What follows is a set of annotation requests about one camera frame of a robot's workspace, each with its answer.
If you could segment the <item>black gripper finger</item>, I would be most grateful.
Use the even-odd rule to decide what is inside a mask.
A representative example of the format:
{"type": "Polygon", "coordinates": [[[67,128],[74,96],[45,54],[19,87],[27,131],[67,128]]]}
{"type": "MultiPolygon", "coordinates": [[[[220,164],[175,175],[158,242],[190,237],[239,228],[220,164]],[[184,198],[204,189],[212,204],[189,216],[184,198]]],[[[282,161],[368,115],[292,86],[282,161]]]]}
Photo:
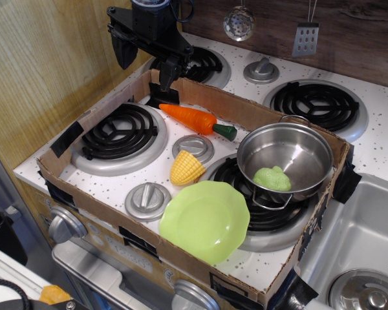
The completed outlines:
{"type": "Polygon", "coordinates": [[[171,54],[160,67],[160,90],[168,92],[171,84],[185,73],[185,59],[171,54]]]}
{"type": "Polygon", "coordinates": [[[112,32],[111,40],[118,64],[122,69],[127,69],[134,62],[138,53],[133,37],[120,32],[112,32]]]}

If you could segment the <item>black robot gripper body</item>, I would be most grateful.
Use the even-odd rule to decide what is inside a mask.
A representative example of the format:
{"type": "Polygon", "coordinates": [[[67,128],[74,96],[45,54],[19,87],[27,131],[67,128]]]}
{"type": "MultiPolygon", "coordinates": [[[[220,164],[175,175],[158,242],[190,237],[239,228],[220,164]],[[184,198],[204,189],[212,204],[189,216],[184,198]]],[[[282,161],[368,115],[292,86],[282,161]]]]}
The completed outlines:
{"type": "Polygon", "coordinates": [[[132,36],[138,50],[155,57],[188,57],[193,47],[182,37],[177,24],[188,22],[193,12],[182,18],[179,11],[180,1],[132,1],[130,9],[110,6],[108,32],[132,36]]]}

